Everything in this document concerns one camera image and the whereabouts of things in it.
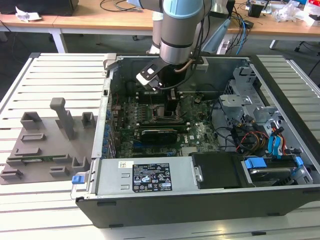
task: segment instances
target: table leg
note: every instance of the table leg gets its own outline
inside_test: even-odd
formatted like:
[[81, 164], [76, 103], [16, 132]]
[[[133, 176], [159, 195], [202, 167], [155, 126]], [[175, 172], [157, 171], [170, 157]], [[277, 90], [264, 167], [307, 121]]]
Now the table leg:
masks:
[[0, 42], [6, 42], [6, 41], [8, 41], [8, 38], [7, 38], [6, 34], [5, 34], [5, 32], [4, 31], [0, 31]]
[[277, 45], [278, 42], [279, 42], [279, 40], [272, 40], [269, 48], [270, 48], [270, 49], [275, 49], [275, 47], [276, 47], [276, 45]]
[[218, 47], [218, 50], [216, 51], [216, 54], [220, 54], [220, 55], [224, 55], [226, 54], [226, 51], [228, 49], [228, 46], [229, 46], [229, 43], [230, 43], [230, 40], [232, 39], [233, 35], [232, 34], [226, 34], [219, 47]]
[[95, 34], [94, 38], [95, 38], [95, 44], [100, 45], [100, 43], [101, 43], [100, 34]]
[[53, 36], [54, 43], [55, 43], [56, 49], [58, 50], [58, 53], [60, 54], [68, 53], [67, 45], [66, 45], [64, 36], [61, 33], [61, 30], [59, 28], [52, 28], [49, 30], [49, 32]]

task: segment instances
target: blue cable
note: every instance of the blue cable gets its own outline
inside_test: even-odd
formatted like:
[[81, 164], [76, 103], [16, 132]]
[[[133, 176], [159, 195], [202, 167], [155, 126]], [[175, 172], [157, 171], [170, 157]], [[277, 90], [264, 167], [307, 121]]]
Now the blue cable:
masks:
[[242, 38], [241, 38], [241, 42], [240, 42], [240, 46], [238, 48], [238, 51], [236, 51], [236, 55], [238, 55], [238, 53], [240, 52], [240, 50], [243, 47], [243, 43], [244, 43], [244, 38], [245, 38], [245, 32], [246, 32], [246, 25], [243, 19], [241, 19], [242, 24], [243, 24], [243, 34], [242, 34]]

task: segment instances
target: floor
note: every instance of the floor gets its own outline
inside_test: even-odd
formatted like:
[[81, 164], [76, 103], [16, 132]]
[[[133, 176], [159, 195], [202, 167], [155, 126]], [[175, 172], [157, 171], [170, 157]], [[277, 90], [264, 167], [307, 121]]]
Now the floor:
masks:
[[[13, 33], [7, 32], [7, 42], [0, 42], [0, 100], [15, 80], [23, 64], [31, 52], [56, 53], [53, 42], [49, 41], [49, 34], [45, 33]], [[102, 35], [101, 44], [95, 44], [94, 35], [65, 34], [64, 39], [69, 53], [143, 53], [152, 43], [151, 36], [138, 36], [138, 41], [133, 41], [132, 36]], [[297, 41], [280, 41], [276, 49], [269, 49], [271, 41], [248, 39], [241, 50], [242, 55], [283, 55], [293, 59], [303, 71], [310, 72], [315, 63], [320, 59], [320, 45], [301, 46], [299, 52], [294, 49], [299, 44]], [[320, 65], [312, 72], [311, 79], [320, 84]]]

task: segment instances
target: motherboard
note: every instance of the motherboard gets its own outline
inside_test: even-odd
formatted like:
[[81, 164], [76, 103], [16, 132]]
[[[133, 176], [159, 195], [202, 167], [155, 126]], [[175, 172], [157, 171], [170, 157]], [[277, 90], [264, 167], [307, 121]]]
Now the motherboard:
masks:
[[220, 149], [209, 122], [211, 100], [200, 93], [181, 94], [175, 113], [165, 115], [161, 99], [152, 93], [144, 97], [113, 98], [116, 158], [178, 157]]

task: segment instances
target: power supply label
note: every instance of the power supply label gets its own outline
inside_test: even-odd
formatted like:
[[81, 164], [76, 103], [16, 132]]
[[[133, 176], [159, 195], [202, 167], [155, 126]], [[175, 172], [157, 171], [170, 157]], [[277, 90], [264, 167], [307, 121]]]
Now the power supply label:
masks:
[[135, 193], [172, 191], [169, 163], [134, 164], [132, 190]]

